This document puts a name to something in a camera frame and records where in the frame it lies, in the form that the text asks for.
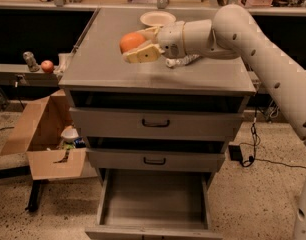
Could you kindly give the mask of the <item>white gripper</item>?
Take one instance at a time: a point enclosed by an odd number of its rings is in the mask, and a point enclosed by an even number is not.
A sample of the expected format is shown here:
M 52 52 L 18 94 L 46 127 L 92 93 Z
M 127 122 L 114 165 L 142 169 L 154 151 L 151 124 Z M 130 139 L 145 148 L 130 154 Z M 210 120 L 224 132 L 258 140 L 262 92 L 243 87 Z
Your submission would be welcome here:
M 127 63 L 147 63 L 158 60 L 163 54 L 166 58 L 183 58 L 185 53 L 183 21 L 159 27 L 149 27 L 138 31 L 140 46 L 126 51 L 122 57 Z

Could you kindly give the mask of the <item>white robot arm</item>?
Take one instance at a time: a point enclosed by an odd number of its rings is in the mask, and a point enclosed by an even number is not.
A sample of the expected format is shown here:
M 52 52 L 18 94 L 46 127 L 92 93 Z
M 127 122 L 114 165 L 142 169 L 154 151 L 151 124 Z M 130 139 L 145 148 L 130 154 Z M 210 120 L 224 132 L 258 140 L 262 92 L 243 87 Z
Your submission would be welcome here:
M 131 32 L 120 39 L 119 47 L 128 63 L 153 62 L 161 56 L 242 58 L 306 146 L 306 71 L 265 36 L 243 7 L 224 6 L 211 20 L 178 21 Z

